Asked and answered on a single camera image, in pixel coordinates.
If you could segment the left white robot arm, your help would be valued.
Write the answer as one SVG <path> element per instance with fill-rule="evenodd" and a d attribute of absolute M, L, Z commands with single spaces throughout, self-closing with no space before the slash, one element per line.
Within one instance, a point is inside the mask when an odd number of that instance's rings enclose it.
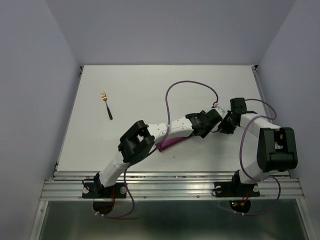
<path fill-rule="evenodd" d="M 205 138 L 222 121 L 224 113 L 222 108 L 214 107 L 208 112 L 189 113 L 171 123 L 137 121 L 120 138 L 118 151 L 112 160 L 94 176 L 94 192 L 100 197 L 108 196 L 111 186 L 116 184 L 125 169 L 147 158 L 153 146 L 159 148 L 165 141 L 178 138 Z"/>

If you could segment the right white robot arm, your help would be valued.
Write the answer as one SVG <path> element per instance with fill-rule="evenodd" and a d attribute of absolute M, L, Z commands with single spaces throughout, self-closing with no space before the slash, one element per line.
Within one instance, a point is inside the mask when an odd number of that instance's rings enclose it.
<path fill-rule="evenodd" d="M 233 134 L 237 127 L 243 128 L 240 143 L 243 145 L 247 133 L 258 139 L 256 159 L 244 166 L 242 153 L 239 148 L 240 169 L 237 170 L 230 182 L 216 182 L 218 195 L 230 192 L 232 195 L 242 195 L 252 191 L 257 183 L 265 180 L 274 172 L 293 170 L 298 165 L 298 154 L 295 132 L 291 127 L 280 127 L 271 123 L 272 118 L 249 111 L 247 100 L 237 97 L 230 100 L 230 110 L 218 126 L 223 134 Z"/>

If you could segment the purple cloth napkin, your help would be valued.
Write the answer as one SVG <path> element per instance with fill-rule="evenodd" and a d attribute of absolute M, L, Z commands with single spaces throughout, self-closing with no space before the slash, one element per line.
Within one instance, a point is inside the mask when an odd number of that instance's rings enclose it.
<path fill-rule="evenodd" d="M 188 137 L 176 137 L 176 138 L 171 138 L 168 140 L 165 140 L 163 143 L 157 143 L 156 148 L 160 151 L 163 152 L 164 150 L 184 141 L 187 140 Z"/>

